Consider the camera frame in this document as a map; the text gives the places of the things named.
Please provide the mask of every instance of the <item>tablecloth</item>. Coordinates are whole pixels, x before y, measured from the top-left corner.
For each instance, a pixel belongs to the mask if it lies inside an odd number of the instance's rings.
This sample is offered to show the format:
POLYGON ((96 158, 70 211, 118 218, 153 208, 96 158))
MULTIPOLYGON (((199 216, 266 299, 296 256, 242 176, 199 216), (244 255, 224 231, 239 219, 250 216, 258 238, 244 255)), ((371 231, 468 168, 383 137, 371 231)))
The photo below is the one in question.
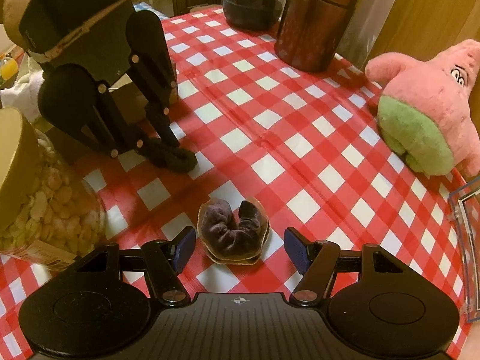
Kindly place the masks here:
MULTIPOLYGON (((233 209, 254 196, 272 230, 255 266, 220 266, 195 252, 180 279, 193 295, 273 292, 288 296, 301 276, 282 237, 297 228, 307 238, 328 239, 343 249, 374 242, 399 257, 456 304, 463 304, 458 240, 446 214, 459 174, 426 178, 412 173, 378 135, 368 103, 379 88, 335 56, 329 70, 306 74, 279 60, 274 38, 226 25, 222 9, 162 22, 177 63, 178 93, 172 128, 198 166, 173 174, 130 151, 117 159, 93 154, 75 168, 105 203, 107 238, 137 248, 172 239, 196 224, 211 197, 233 209)), ((148 123, 143 127, 154 131, 148 123)), ((18 327, 21 302, 48 280, 41 267, 3 256, 0 266, 0 355, 30 355, 18 327)), ((125 280, 146 291, 142 274, 125 280)), ((335 290, 353 283, 340 274, 335 290)), ((456 357, 469 326, 462 318, 449 353, 456 357)))

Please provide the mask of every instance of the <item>plastic jar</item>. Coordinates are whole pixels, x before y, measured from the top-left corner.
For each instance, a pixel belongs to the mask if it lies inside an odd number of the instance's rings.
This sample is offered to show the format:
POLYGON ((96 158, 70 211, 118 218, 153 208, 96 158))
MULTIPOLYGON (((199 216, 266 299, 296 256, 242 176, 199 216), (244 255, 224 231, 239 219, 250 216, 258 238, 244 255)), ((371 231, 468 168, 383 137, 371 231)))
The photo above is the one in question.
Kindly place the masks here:
POLYGON ((92 188, 19 110, 0 109, 0 254, 60 271, 104 237, 92 188))

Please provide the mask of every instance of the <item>white cloth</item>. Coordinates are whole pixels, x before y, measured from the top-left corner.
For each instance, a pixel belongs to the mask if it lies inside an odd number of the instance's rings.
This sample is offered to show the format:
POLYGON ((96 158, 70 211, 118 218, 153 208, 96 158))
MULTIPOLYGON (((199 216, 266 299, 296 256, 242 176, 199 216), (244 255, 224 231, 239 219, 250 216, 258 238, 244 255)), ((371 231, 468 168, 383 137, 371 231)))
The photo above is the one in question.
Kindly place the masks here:
POLYGON ((26 55, 20 64, 15 84, 0 92, 2 105, 18 108, 32 124, 41 117, 38 92, 44 81, 42 75, 40 65, 26 55))

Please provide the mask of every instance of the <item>pink starfish plush toy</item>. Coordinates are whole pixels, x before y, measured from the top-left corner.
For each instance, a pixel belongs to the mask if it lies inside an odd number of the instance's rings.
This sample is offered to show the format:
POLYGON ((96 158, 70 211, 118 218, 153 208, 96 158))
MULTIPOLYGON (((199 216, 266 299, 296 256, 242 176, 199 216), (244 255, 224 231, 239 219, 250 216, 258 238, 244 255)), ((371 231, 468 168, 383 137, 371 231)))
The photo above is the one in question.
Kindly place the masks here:
POLYGON ((378 102, 383 140, 415 172, 445 175, 458 164, 480 172, 480 139, 469 96, 480 67, 480 43, 465 40, 427 62, 388 52, 365 68, 387 82, 378 102))

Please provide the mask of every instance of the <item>brown velvet scrunchie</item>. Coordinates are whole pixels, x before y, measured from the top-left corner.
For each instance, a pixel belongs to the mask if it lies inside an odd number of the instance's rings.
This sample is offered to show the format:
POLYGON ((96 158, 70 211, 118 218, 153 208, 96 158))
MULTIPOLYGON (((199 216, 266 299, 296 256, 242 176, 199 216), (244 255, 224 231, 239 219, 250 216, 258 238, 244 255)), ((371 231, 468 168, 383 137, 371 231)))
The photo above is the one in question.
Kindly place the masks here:
POLYGON ((238 210, 239 222, 228 202, 211 199, 198 213, 198 232, 208 257, 219 264, 250 266, 260 259, 270 222, 255 198, 244 200, 238 210))

